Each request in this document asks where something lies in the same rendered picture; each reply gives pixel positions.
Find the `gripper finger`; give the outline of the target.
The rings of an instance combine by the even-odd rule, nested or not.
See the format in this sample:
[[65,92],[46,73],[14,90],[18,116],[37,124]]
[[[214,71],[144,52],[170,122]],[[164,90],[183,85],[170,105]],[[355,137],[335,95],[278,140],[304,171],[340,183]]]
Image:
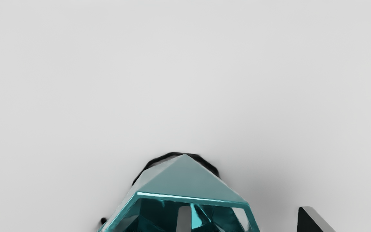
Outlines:
[[336,232],[313,207],[299,207],[297,232]]

